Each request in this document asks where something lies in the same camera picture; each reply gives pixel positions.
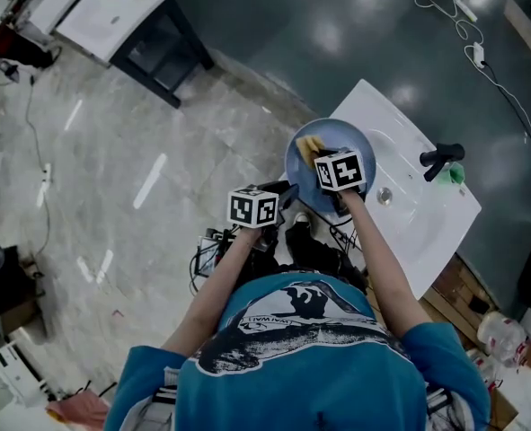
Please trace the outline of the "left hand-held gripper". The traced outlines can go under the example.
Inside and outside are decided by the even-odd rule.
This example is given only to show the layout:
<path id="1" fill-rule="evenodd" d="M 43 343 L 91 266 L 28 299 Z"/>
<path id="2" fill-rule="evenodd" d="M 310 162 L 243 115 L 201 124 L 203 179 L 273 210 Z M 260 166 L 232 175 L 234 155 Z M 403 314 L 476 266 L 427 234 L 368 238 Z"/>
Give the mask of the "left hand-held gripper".
<path id="1" fill-rule="evenodd" d="M 283 212 L 298 199 L 299 186 L 288 180 L 249 185 L 228 192 L 227 221 L 240 227 L 260 229 L 261 237 L 253 246 L 267 252 L 278 240 L 285 223 Z"/>

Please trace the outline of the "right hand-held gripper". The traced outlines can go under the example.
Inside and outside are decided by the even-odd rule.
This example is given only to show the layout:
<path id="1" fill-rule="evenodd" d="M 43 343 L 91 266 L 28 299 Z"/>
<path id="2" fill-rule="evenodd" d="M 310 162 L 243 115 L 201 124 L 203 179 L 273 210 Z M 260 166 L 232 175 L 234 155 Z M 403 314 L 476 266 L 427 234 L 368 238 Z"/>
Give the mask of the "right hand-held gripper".
<path id="1" fill-rule="evenodd" d="M 337 216 L 346 216 L 349 210 L 340 192 L 349 189 L 362 198 L 367 192 L 367 178 L 360 153 L 348 149 L 319 148 L 312 155 L 321 192 L 329 198 Z"/>

